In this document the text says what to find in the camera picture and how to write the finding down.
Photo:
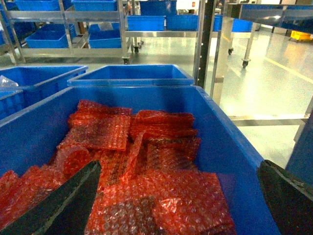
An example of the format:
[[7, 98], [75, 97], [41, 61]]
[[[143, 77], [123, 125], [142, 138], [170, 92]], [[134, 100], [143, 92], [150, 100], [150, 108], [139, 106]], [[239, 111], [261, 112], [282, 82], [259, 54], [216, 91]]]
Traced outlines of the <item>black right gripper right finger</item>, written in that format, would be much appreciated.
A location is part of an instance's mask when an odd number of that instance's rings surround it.
[[263, 160], [257, 177], [267, 207], [282, 235], [313, 233], [313, 187], [277, 164]]

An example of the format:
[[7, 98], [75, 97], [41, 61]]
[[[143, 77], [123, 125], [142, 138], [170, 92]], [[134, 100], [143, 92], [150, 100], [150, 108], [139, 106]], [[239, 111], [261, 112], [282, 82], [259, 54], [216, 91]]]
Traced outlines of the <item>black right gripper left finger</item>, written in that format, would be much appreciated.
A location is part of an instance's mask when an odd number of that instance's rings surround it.
[[45, 200], [0, 231], [2, 235], [83, 235], [96, 198], [101, 164], [88, 163]]

